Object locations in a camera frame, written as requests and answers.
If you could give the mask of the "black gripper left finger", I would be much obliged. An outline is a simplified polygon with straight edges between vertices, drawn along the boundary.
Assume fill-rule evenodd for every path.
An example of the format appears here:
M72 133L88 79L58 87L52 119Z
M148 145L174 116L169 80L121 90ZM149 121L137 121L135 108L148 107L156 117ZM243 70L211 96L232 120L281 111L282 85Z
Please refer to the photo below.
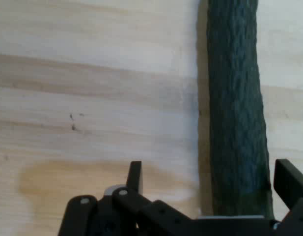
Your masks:
M162 201L142 195L142 163L132 161L126 184L114 185L97 200L73 197L67 204L60 236L182 236L193 220Z

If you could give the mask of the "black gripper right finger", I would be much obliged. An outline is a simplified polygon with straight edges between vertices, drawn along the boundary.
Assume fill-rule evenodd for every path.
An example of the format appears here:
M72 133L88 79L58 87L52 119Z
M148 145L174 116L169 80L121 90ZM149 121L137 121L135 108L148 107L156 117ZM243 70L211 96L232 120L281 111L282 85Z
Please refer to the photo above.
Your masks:
M287 159L275 161L274 190L289 209L275 234L303 236L303 174Z

